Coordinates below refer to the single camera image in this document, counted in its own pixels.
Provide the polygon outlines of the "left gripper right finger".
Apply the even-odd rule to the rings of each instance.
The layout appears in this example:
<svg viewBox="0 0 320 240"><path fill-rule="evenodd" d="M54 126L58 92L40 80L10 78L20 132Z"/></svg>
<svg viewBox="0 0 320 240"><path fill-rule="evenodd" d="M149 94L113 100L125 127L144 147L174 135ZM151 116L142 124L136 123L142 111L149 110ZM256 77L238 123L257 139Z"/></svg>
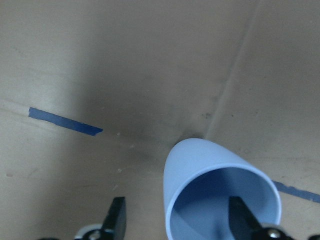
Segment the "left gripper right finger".
<svg viewBox="0 0 320 240"><path fill-rule="evenodd" d="M239 196L228 199L228 225L235 240L258 240L263 227Z"/></svg>

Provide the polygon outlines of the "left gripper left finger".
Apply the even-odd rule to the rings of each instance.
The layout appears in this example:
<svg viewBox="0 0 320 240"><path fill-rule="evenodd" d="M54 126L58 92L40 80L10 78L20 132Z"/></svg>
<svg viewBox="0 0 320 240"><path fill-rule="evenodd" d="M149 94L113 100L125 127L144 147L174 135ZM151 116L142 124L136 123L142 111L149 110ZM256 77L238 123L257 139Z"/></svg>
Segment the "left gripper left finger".
<svg viewBox="0 0 320 240"><path fill-rule="evenodd" d="M126 198L115 197L101 226L102 240L123 240L126 226Z"/></svg>

